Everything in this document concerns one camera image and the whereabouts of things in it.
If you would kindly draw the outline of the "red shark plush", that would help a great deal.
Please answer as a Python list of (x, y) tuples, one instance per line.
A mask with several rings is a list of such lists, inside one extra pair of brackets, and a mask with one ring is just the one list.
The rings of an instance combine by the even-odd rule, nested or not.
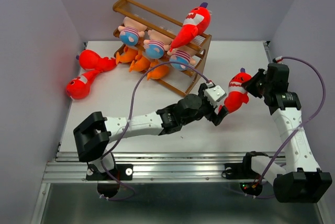
[(116, 59), (113, 57), (101, 57), (95, 51), (83, 50), (76, 56), (79, 65), (86, 71), (98, 70), (101, 72), (108, 72), (116, 67)]
[(207, 2), (202, 2), (187, 14), (179, 33), (170, 44), (169, 52), (187, 45), (205, 32), (211, 22), (211, 11), (207, 6)]
[(242, 106), (242, 104), (247, 104), (249, 102), (248, 92), (244, 89), (242, 84), (249, 81), (251, 78), (252, 76), (245, 71), (245, 68), (241, 68), (240, 72), (230, 80), (228, 85), (228, 96), (224, 101), (224, 106), (229, 113), (235, 112)]
[(69, 81), (65, 88), (67, 96), (73, 100), (86, 98), (90, 93), (91, 85), (99, 74), (101, 71), (91, 70)]

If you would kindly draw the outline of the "boy doll striped shirt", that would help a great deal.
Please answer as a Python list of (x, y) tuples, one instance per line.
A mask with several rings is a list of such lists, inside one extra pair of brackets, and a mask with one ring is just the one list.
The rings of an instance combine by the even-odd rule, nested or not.
[(187, 47), (181, 46), (177, 49), (173, 49), (172, 51), (168, 51), (167, 54), (170, 56), (170, 62), (181, 62), (191, 66), (195, 66), (197, 64), (196, 60), (193, 58), (197, 51)]

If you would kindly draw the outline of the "orange shark plush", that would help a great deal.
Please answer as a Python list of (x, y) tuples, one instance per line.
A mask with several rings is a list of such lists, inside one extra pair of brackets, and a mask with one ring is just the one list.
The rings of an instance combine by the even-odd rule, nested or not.
[(141, 72), (147, 70), (150, 67), (151, 61), (148, 60), (143, 54), (142, 51), (138, 51), (138, 54), (135, 56), (135, 59), (132, 61), (129, 72), (136, 71)]
[(138, 50), (125, 46), (123, 48), (123, 53), (119, 53), (118, 51), (115, 54), (116, 64), (119, 63), (130, 63), (135, 60), (138, 55)]
[(147, 74), (147, 80), (149, 79), (158, 80), (165, 77), (169, 73), (170, 68), (168, 65), (161, 65), (155, 68), (154, 70), (151, 70), (159, 64), (160, 62), (158, 60), (154, 60), (153, 62), (151, 62), (149, 68), (150, 72)]

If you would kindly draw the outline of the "boy doll blue pants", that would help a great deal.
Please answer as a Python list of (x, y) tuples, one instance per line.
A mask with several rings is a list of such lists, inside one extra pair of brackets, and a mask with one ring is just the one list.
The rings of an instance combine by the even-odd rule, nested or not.
[(149, 59), (160, 59), (170, 48), (172, 38), (153, 29), (148, 30), (149, 39), (143, 41), (146, 57)]

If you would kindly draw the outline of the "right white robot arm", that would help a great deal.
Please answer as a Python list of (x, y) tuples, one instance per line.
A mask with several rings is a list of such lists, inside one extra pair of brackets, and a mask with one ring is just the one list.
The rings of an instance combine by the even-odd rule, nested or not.
[(314, 158), (304, 130), (298, 95), (288, 90), (289, 67), (270, 63), (267, 69), (242, 84), (254, 97), (262, 98), (278, 129), (281, 146), (269, 158), (253, 155), (241, 163), (242, 174), (273, 186), (280, 203), (317, 203), (332, 184), (329, 172), (321, 170)]

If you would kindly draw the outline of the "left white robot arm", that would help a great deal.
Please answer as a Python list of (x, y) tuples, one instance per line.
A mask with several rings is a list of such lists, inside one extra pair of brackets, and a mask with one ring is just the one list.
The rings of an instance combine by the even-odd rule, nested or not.
[(197, 94), (188, 94), (175, 104), (131, 119), (93, 112), (73, 130), (79, 161), (92, 164), (103, 178), (113, 178), (117, 167), (113, 155), (107, 153), (109, 143), (137, 136), (170, 135), (202, 118), (217, 126), (228, 114), (224, 108), (216, 112), (226, 95), (219, 85), (203, 83)]

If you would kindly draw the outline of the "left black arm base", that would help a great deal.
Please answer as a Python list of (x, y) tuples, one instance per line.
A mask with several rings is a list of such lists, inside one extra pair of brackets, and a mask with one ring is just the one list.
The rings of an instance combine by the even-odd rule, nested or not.
[(120, 181), (130, 181), (133, 176), (133, 164), (116, 163), (112, 153), (108, 154), (103, 159), (98, 158), (92, 162), (88, 162), (86, 171), (87, 181), (106, 181), (111, 180), (111, 177), (105, 171), (102, 162), (107, 171)]

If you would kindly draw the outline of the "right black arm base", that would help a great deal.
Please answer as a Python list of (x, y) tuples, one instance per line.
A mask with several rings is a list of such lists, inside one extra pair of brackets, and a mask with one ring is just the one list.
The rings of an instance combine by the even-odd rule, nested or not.
[(266, 153), (251, 151), (247, 152), (240, 163), (225, 163), (221, 176), (228, 180), (247, 180), (260, 176), (251, 169), (251, 159), (255, 156), (269, 157)]

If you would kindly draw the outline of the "brown wooden toy shelf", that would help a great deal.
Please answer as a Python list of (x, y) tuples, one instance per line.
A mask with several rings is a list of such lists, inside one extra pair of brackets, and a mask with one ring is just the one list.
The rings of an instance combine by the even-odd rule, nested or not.
[[(145, 36), (143, 38), (139, 38), (139, 41), (135, 46), (128, 46), (130, 48), (137, 49), (138, 51), (142, 51), (142, 54), (145, 57), (146, 54), (145, 48), (143, 47), (143, 41), (145, 39), (149, 39), (148, 30), (156, 30), (172, 38), (173, 41), (183, 25), (182, 22), (134, 0), (118, 0), (113, 5), (113, 11), (124, 15), (124, 17), (130, 17), (147, 26)], [(118, 28), (115, 29), (114, 36), (119, 38)], [(167, 54), (170, 49), (168, 49), (168, 51), (165, 52), (162, 58), (157, 59), (160, 64), (155, 66), (151, 70), (154, 70), (161, 65), (168, 65), (170, 71), (165, 77), (154, 81), (157, 81), (161, 85), (181, 96), (187, 95), (199, 81), (201, 74), (203, 74), (204, 72), (210, 43), (211, 35), (203, 32), (201, 35), (197, 36), (186, 45), (187, 47), (197, 51), (196, 55), (193, 56), (193, 58), (197, 62), (195, 66), (191, 66), (181, 62), (170, 62), (170, 56)], [(121, 48), (117, 51), (119, 53), (123, 53), (123, 48), (125, 46), (127, 45), (122, 42)], [(154, 61), (154, 59), (149, 59), (148, 57), (146, 58), (151, 62)], [(141, 72), (150, 72), (149, 68)]]

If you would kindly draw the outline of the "red shark plush top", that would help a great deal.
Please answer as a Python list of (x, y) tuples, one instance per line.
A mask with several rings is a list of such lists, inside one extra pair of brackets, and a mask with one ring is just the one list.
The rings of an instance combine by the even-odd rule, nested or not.
[(116, 59), (113, 57), (101, 57), (95, 51), (83, 50), (76, 56), (79, 65), (86, 71), (98, 70), (101, 72), (108, 72), (116, 67)]

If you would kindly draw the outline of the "aluminium mounting rail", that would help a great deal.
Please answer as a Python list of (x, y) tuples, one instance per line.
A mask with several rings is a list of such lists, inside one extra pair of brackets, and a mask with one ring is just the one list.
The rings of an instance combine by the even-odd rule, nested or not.
[[(226, 163), (240, 163), (245, 152), (114, 152), (117, 164), (132, 164), (131, 183), (220, 183)], [(47, 163), (44, 183), (85, 183), (87, 166), (74, 152), (60, 152)]]

